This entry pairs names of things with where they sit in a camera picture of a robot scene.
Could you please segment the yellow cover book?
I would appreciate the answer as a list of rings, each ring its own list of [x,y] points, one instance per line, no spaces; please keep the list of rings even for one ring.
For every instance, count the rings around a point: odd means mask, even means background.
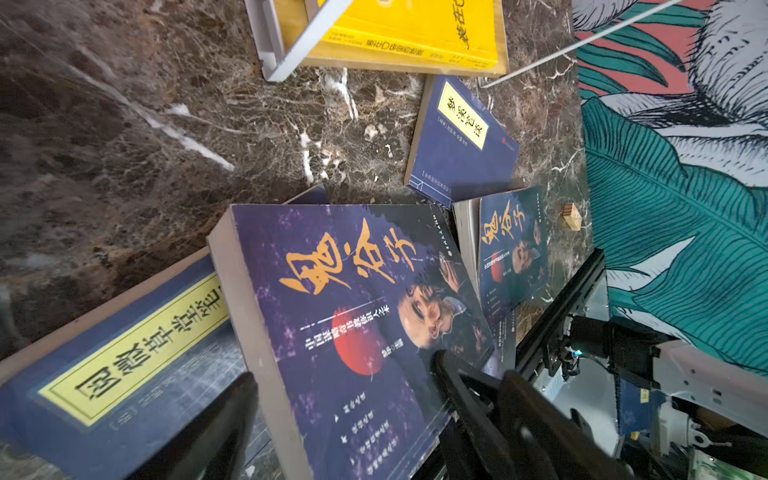
[[[498,62],[494,3],[486,0],[357,0],[324,40],[479,70]]]

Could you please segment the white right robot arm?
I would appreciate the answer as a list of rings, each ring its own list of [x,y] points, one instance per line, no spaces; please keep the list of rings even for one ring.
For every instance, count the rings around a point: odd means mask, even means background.
[[[649,390],[696,404],[767,434],[767,380],[629,319],[545,314],[515,370],[487,375],[440,350],[431,361],[456,426],[440,438],[452,479],[628,479],[577,414],[564,416],[534,390],[527,366],[564,372],[589,352],[609,371]]]

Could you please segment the blue book yellow label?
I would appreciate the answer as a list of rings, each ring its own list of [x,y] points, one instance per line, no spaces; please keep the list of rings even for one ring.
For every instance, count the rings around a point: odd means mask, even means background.
[[[518,143],[458,77],[427,77],[406,186],[449,208],[509,189],[518,154]]]
[[[244,371],[200,250],[2,362],[1,475],[125,478]]]

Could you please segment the white metal wooden shelf rack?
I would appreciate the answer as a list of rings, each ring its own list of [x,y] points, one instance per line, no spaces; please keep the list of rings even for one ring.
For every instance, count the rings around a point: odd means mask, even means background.
[[[446,65],[326,42],[324,36],[354,1],[248,1],[246,13],[264,78],[281,82],[299,66],[501,77],[508,71],[502,4],[494,3],[498,62],[487,70]]]

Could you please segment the small wooden block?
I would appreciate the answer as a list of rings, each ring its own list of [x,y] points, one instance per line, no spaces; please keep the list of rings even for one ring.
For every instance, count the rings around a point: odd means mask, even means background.
[[[573,202],[568,202],[563,205],[561,218],[571,231],[579,231],[582,229],[583,218]]]

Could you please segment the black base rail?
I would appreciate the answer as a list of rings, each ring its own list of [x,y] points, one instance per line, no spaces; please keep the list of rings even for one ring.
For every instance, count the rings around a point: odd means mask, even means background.
[[[516,369],[525,380],[533,381],[543,370],[553,375],[560,367],[566,321],[584,315],[587,300],[604,273],[604,251],[595,248],[518,346]]]

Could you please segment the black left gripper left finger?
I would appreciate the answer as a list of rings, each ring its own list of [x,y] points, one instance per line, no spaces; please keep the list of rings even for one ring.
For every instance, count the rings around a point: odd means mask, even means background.
[[[245,372],[129,477],[237,479],[257,407],[257,382]]]

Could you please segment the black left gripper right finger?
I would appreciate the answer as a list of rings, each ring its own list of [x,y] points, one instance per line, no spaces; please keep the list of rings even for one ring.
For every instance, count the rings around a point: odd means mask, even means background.
[[[497,379],[439,350],[433,374],[458,415],[439,440],[449,479],[633,477],[516,371]]]

